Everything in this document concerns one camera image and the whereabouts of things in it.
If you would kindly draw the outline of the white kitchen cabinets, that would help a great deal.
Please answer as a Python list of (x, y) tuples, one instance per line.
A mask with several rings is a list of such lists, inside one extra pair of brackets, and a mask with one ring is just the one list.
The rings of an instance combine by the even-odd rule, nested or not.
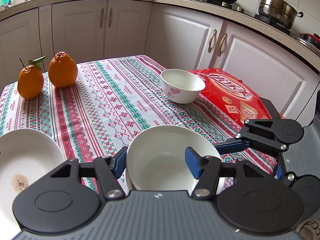
[(28, 2), (1, 12), (1, 86), (19, 58), (59, 51), (82, 63), (144, 54), (167, 69), (220, 68), (308, 125), (319, 91), (319, 56), (256, 19), (186, 0)]

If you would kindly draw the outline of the patterned tablecloth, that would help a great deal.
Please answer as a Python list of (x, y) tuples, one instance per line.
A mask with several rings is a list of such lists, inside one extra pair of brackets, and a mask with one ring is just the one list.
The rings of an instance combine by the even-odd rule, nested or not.
[(88, 162), (114, 155), (156, 125), (186, 127), (214, 144), (240, 131), (201, 94), (185, 105), (167, 99), (162, 71), (145, 55), (81, 63), (74, 85), (59, 89), (45, 77), (41, 94), (32, 100), (21, 98), (12, 83), (1, 94), (1, 133), (36, 129), (52, 137), (66, 158)]

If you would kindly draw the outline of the orange without leaf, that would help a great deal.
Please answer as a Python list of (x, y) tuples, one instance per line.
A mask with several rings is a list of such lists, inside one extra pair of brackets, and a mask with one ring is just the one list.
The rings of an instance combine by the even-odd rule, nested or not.
[(56, 53), (48, 68), (50, 82), (56, 88), (67, 88), (75, 83), (77, 75), (75, 61), (64, 51)]

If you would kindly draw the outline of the white fruit plate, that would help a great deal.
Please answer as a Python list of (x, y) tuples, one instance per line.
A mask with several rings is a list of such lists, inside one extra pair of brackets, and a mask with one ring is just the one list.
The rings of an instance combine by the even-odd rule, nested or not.
[(1, 239), (20, 232), (12, 213), (16, 196), (65, 160), (58, 144), (43, 132), (21, 128), (1, 136)]

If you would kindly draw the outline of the red gift box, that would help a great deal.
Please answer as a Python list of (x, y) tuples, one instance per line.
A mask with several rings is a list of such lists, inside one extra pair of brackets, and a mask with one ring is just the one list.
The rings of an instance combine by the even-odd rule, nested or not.
[(227, 115), (233, 123), (243, 126), (246, 119), (271, 119), (271, 113), (260, 96), (242, 80), (219, 69), (192, 70), (206, 87), (201, 92), (204, 103), (216, 108), (217, 113)]

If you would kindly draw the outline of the steel pot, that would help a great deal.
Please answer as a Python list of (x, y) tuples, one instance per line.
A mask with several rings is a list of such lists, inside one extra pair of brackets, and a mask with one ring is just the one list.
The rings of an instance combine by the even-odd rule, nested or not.
[(261, 16), (269, 17), (274, 22), (290, 30), (296, 17), (303, 18), (302, 11), (296, 9), (284, 0), (259, 0), (258, 13)]

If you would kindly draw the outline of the black smartphone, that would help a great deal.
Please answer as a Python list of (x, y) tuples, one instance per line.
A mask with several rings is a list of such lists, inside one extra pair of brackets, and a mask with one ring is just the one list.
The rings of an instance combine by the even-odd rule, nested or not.
[(275, 108), (275, 106), (273, 105), (273, 103), (270, 100), (265, 99), (265, 98), (260, 98), (260, 101), (262, 102), (262, 104), (264, 105), (266, 110), (268, 111), (271, 119), (281, 119), (282, 118), (282, 116), (278, 113), (277, 109)]

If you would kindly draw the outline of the orange with leaf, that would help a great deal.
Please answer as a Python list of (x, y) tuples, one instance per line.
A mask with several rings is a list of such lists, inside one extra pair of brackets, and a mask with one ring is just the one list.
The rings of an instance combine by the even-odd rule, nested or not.
[(39, 63), (45, 58), (46, 56), (42, 56), (28, 60), (28, 65), (24, 65), (24, 62), (19, 58), (23, 69), (18, 76), (17, 91), (25, 100), (37, 97), (43, 89), (44, 78)]

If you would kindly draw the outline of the white floral bowl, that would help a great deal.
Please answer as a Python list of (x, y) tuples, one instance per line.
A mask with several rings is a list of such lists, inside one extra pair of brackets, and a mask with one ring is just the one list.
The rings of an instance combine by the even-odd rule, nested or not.
[(185, 149), (192, 147), (200, 156), (221, 158), (203, 136), (175, 125), (158, 125), (141, 131), (131, 141), (126, 156), (126, 174), (137, 190), (187, 190), (196, 180), (187, 167)]
[(164, 70), (161, 80), (166, 98), (179, 104), (192, 103), (206, 87), (200, 77), (181, 69)]

